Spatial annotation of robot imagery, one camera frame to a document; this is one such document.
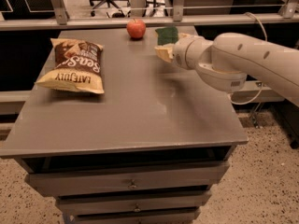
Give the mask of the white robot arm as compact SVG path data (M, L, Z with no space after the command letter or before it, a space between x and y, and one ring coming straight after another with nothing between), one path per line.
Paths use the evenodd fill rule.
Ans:
M224 33L214 40L185 35L155 48L167 63L195 71L210 87L227 93L241 90L251 76L299 105L299 50L248 35Z

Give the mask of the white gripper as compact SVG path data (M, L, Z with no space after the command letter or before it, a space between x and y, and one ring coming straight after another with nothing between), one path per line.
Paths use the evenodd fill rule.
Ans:
M179 41L173 44L156 46L156 55L167 63L191 70L199 63L211 62L212 41L202 36L178 33Z

